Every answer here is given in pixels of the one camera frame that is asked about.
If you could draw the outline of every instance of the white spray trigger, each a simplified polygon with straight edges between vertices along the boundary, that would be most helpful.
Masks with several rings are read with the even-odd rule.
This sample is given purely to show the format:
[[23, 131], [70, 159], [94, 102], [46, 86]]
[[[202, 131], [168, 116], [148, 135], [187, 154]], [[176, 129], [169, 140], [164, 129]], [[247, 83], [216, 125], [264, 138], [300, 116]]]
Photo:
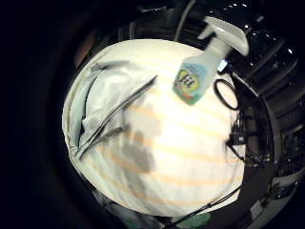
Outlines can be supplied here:
[[198, 35], [198, 39], [205, 39], [215, 32], [216, 37], [219, 40], [236, 49], [243, 55], [248, 54], [248, 40], [243, 30], [228, 22], [210, 16], [205, 17], [204, 21], [208, 23], [208, 26]]

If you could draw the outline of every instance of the white fabric fold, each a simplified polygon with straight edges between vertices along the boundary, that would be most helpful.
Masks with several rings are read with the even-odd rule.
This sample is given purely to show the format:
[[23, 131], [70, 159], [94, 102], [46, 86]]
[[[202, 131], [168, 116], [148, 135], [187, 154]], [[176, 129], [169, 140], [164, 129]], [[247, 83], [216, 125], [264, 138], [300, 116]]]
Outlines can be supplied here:
[[71, 104], [68, 135], [73, 156], [81, 157], [94, 141], [93, 137], [106, 140], [123, 131], [122, 108], [102, 128], [100, 135], [96, 135], [110, 113], [153, 78], [152, 72], [128, 61], [97, 63], [92, 66], [91, 74], [84, 78]]

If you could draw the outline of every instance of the light blue bottle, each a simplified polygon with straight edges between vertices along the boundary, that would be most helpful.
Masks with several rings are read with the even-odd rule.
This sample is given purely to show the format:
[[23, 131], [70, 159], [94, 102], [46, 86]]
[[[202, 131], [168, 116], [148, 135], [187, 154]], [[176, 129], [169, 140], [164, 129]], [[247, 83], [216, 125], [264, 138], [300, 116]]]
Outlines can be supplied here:
[[206, 17], [205, 21], [209, 26], [198, 38], [203, 39], [213, 31], [217, 37], [212, 38], [203, 53], [183, 60], [173, 83], [175, 93], [189, 105], [196, 103], [208, 90], [214, 81], [217, 67], [232, 48], [243, 55], [249, 51], [243, 30], [213, 17]]

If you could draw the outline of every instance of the spray bottle label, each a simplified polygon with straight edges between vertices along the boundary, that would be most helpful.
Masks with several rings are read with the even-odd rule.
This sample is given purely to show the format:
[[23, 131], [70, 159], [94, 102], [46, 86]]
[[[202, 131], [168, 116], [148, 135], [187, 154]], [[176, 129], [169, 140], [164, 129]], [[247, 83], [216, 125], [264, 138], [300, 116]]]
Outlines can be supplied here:
[[206, 69], [198, 64], [183, 63], [173, 83], [173, 90], [179, 97], [193, 105], [204, 94]]

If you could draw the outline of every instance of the black cable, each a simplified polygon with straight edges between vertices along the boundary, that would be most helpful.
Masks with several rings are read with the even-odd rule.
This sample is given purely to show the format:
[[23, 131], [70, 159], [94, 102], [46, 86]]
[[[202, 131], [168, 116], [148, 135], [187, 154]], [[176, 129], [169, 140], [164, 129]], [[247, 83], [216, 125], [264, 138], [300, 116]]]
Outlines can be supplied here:
[[[217, 87], [217, 84], [218, 83], [223, 83], [223, 84], [226, 84], [235, 94], [235, 97], [236, 97], [236, 101], [237, 101], [237, 105], [236, 107], [232, 107], [225, 99], [224, 97], [221, 95], [221, 93], [219, 92], [218, 90], [218, 87]], [[224, 80], [224, 79], [216, 79], [214, 84], [213, 84], [213, 91], [214, 93], [216, 94], [216, 96], [218, 97], [218, 99], [222, 102], [223, 105], [225, 105], [227, 108], [229, 108], [230, 110], [233, 110], [233, 111], [238, 111], [240, 109], [240, 100], [239, 100], [239, 97], [237, 96], [237, 93], [236, 93], [236, 90], [234, 88], [234, 86], [229, 83], [227, 80]]]
[[189, 213], [189, 214], [186, 215], [185, 217], [183, 217], [183, 218], [181, 218], [181, 219], [179, 219], [179, 220], [177, 220], [177, 221], [175, 221], [175, 222], [172, 222], [172, 223], [166, 225], [166, 226], [163, 227], [162, 229], [171, 229], [171, 228], [174, 228], [174, 227], [175, 227], [177, 224], [179, 224], [180, 222], [185, 221], [185, 220], [187, 220], [187, 219], [189, 219], [189, 218], [191, 218], [191, 217], [197, 215], [198, 213], [200, 213], [200, 212], [202, 212], [202, 211], [204, 211], [204, 210], [207, 210], [207, 209], [209, 209], [209, 208], [214, 207], [214, 206], [217, 205], [217, 204], [220, 204], [220, 203], [224, 202], [225, 200], [227, 200], [228, 198], [230, 198], [231, 196], [233, 196], [236, 192], [238, 192], [238, 191], [242, 188], [243, 185], [245, 185], [246, 183], [248, 183], [249, 180], [251, 180], [252, 177], [254, 177], [254, 175], [256, 175], [256, 174], [258, 173], [259, 169], [260, 169], [260, 167], [258, 167], [258, 168], [250, 175], [249, 178], [247, 178], [246, 180], [244, 180], [237, 188], [235, 188], [234, 190], [232, 190], [232, 191], [231, 191], [227, 196], [225, 196], [224, 198], [221, 198], [221, 199], [219, 199], [219, 200], [216, 201], [216, 202], [208, 203], [207, 205], [205, 205], [205, 206], [199, 208], [198, 210], [195, 210], [195, 211]]

